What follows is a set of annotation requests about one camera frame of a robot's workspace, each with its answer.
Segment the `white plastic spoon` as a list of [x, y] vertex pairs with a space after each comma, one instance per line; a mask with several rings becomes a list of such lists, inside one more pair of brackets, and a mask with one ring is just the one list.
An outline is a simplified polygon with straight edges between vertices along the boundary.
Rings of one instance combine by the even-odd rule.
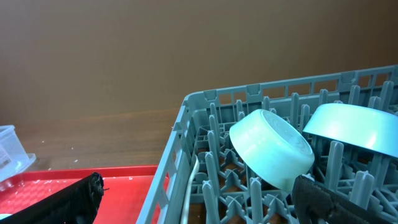
[[187, 188], [185, 191], [185, 198], [182, 207], [182, 214], [180, 217], [180, 224], [187, 224], [189, 219], [189, 209], [190, 209], [190, 195], [192, 191], [192, 184], [195, 179], [196, 174], [198, 173], [200, 168], [200, 162], [198, 160], [197, 155], [192, 156], [192, 170], [187, 182]]

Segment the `light blue bowl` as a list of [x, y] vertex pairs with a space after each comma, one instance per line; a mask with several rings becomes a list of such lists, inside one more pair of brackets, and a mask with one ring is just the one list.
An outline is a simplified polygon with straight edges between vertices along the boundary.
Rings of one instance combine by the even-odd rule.
[[397, 157], [397, 116], [357, 105], [320, 105], [303, 131]]

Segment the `green bowl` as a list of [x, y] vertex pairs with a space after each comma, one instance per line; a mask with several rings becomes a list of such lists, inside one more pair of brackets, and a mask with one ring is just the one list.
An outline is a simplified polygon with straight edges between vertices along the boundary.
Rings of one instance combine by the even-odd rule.
[[315, 155], [305, 138], [286, 120], [258, 109], [232, 125], [231, 143], [244, 163], [272, 186], [290, 192]]

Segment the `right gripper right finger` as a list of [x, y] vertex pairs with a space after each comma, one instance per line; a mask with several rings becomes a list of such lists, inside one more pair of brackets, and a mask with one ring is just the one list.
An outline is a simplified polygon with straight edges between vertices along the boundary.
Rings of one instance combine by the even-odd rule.
[[389, 223], [376, 213], [316, 184], [306, 175], [300, 175], [295, 179], [292, 200], [296, 217], [301, 224], [318, 223], [320, 220], [330, 224]]

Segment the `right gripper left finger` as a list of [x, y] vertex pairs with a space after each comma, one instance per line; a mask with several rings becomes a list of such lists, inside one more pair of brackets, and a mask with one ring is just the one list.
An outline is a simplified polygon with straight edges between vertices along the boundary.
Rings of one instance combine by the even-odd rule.
[[1, 224], [92, 224], [104, 195], [104, 180], [94, 172], [59, 192], [1, 220]]

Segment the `light blue plate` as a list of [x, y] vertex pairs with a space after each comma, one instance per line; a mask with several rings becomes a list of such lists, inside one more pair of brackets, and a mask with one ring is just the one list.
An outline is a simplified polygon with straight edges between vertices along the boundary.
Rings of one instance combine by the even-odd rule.
[[7, 218], [7, 217], [9, 217], [9, 216], [11, 216], [12, 214], [7, 214], [7, 213], [4, 213], [4, 214], [0, 214], [0, 220], [2, 220], [2, 219], [4, 219], [4, 218]]

